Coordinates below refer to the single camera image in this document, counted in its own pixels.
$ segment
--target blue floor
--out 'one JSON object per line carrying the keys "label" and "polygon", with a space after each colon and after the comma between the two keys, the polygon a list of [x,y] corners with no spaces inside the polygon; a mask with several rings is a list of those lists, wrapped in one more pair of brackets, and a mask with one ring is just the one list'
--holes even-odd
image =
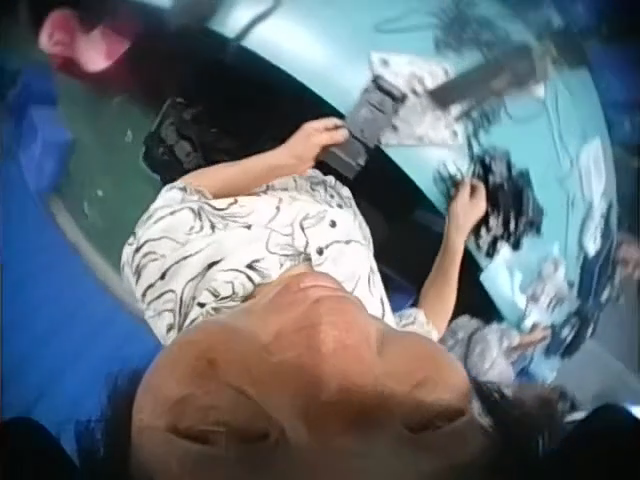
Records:
{"label": "blue floor", "polygon": [[97,417],[110,380],[160,347],[73,251],[17,161],[0,168],[2,417],[39,420],[73,453],[75,422]]}

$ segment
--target woman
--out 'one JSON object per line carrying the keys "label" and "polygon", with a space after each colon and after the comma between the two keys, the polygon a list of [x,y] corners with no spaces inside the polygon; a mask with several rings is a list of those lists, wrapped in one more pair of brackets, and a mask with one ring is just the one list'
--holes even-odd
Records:
{"label": "woman", "polygon": [[417,306],[394,314],[350,192],[311,170],[347,136],[309,122],[141,218],[122,271],[167,346],[121,422],[140,478],[480,478],[490,434],[437,341],[484,189],[461,184]]}

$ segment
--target green floor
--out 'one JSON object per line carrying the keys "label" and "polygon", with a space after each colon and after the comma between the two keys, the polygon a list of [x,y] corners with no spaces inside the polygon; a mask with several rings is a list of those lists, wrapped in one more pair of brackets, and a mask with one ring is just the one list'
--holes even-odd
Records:
{"label": "green floor", "polygon": [[60,111],[75,137],[59,197],[80,230],[119,269],[120,252],[160,188],[140,160],[150,112],[59,76]]}

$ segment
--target woman's hand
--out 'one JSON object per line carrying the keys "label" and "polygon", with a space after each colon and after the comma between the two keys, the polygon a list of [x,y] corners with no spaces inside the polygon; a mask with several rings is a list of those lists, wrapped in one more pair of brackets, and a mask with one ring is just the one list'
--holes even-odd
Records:
{"label": "woman's hand", "polygon": [[316,164],[322,150],[348,138],[349,131],[342,120],[321,118],[302,125],[274,153],[289,175],[302,174]]}
{"label": "woman's hand", "polygon": [[449,205],[445,238],[457,246],[464,246],[473,227],[487,211],[487,193],[482,182],[463,180]]}

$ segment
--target white and black blouse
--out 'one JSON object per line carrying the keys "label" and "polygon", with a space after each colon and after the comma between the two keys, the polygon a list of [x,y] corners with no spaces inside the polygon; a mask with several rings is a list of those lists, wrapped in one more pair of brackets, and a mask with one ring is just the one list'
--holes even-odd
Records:
{"label": "white and black blouse", "polygon": [[139,220],[121,267],[146,321],[167,344],[302,263],[337,279],[387,324],[437,339],[422,310],[391,311],[351,192],[316,170],[223,199],[168,185]]}

